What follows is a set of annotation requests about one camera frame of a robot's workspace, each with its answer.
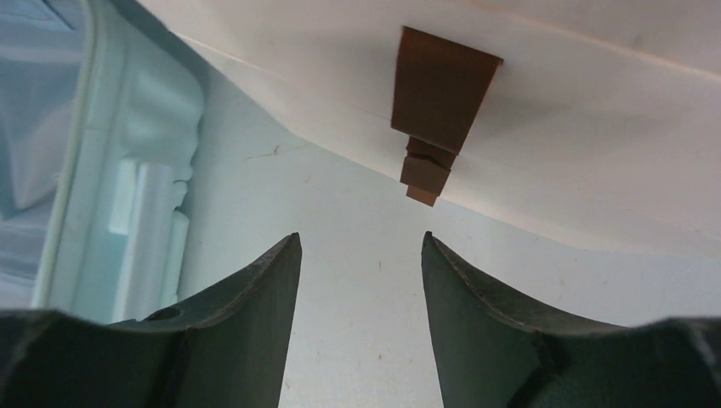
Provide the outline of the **light blue ribbed suitcase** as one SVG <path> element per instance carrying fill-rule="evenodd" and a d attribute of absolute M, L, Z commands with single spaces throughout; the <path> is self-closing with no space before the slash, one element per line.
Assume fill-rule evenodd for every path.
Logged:
<path fill-rule="evenodd" d="M 178 299 L 198 58 L 137 1 L 1 4 L 1 306 L 109 324 Z"/>

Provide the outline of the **cream plastic drawer cabinet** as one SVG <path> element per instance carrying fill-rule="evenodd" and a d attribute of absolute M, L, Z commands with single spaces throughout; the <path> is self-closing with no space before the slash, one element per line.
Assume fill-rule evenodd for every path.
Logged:
<path fill-rule="evenodd" d="M 148 1 L 295 135 L 391 178 L 404 28 L 501 64 L 442 197 L 561 243 L 720 254 L 717 1 Z"/>

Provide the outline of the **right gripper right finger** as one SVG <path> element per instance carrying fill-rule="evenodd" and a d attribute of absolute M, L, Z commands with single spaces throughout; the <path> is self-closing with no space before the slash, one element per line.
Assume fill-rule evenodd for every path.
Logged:
<path fill-rule="evenodd" d="M 623 327 L 501 282 L 427 233 L 423 289 L 446 407 L 717 407 L 720 320 Z"/>

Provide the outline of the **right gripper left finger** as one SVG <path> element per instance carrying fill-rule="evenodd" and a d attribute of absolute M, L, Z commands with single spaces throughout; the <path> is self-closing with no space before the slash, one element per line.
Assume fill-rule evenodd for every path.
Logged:
<path fill-rule="evenodd" d="M 1 313 L 4 407 L 276 407 L 300 267 L 298 234 L 143 320 Z"/>

